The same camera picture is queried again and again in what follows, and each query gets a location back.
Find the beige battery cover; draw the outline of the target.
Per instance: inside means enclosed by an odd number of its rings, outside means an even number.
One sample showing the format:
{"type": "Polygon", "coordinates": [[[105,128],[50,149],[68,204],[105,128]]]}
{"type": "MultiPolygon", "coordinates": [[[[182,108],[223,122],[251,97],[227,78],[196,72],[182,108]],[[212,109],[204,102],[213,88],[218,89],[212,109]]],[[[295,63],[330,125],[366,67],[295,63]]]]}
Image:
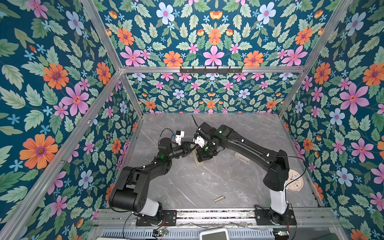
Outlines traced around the beige battery cover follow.
{"type": "Polygon", "coordinates": [[[215,199],[215,204],[221,203],[225,200],[225,196],[219,196],[215,199]]]}

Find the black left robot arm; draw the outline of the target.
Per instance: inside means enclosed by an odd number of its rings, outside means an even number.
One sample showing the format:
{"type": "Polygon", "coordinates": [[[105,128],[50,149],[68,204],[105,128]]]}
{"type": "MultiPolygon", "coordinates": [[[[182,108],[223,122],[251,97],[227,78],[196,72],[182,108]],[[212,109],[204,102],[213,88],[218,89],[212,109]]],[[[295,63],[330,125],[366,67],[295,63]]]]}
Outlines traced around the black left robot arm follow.
{"type": "Polygon", "coordinates": [[[162,138],[158,143],[158,153],[150,164],[123,168],[109,196],[110,209],[119,213],[133,212],[153,226],[161,224],[163,206],[148,198],[150,182],[166,175],[173,159],[188,156],[196,147],[196,144],[186,141],[174,147],[170,138],[162,138]]]}

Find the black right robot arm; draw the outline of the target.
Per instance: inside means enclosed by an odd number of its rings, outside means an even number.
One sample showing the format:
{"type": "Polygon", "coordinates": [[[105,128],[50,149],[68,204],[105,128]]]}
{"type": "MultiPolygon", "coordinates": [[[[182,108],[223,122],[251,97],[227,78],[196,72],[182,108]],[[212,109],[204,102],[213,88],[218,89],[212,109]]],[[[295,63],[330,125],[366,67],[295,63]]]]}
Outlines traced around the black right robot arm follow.
{"type": "Polygon", "coordinates": [[[201,124],[195,135],[197,145],[197,159],[204,162],[219,154],[220,150],[232,150],[261,167],[266,175],[264,185],[270,190],[271,206],[267,216],[274,224],[281,224],[287,220],[289,204],[286,188],[289,180],[289,159],[285,151],[275,152],[266,149],[240,135],[234,129],[221,125],[213,128],[207,123],[201,124]]]}

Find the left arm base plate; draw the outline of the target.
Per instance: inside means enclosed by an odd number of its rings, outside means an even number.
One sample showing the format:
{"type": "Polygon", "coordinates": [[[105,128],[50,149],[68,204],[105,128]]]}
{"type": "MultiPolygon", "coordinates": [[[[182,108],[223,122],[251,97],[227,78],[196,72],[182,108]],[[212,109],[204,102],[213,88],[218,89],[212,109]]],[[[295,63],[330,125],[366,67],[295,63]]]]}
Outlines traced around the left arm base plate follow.
{"type": "Polygon", "coordinates": [[[176,210],[161,210],[155,216],[139,214],[137,216],[137,227],[174,227],[176,225],[178,212],[176,210]]]}

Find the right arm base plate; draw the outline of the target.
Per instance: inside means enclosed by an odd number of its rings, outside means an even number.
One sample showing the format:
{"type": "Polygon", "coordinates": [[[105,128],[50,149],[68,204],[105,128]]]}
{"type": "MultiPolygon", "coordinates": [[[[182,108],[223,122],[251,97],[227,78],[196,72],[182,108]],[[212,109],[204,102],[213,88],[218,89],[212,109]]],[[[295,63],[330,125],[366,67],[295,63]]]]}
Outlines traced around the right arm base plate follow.
{"type": "Polygon", "coordinates": [[[266,226],[266,225],[276,225],[276,226],[296,226],[297,220],[294,214],[294,211],[290,206],[286,209],[286,212],[282,215],[273,211],[271,208],[263,208],[261,206],[255,205],[254,209],[255,219],[257,225],[266,226]]]}

